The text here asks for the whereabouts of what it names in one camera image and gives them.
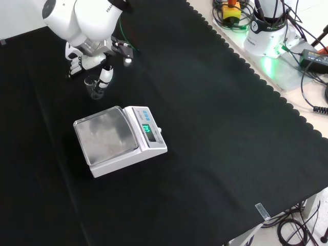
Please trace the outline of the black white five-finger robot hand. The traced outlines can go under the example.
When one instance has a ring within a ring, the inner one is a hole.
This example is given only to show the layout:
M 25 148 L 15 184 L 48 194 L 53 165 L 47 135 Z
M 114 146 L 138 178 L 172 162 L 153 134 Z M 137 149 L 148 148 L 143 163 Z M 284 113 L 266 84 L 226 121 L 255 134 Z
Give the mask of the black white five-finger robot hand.
M 113 67 L 108 64 L 107 57 L 104 53 L 95 56 L 84 55 L 79 49 L 73 47 L 66 42 L 65 57 L 70 62 L 68 76 L 73 78 L 83 72 L 95 69 L 102 65 L 102 70 L 99 76 L 99 82 L 96 89 L 104 90 L 107 88 L 113 78 Z

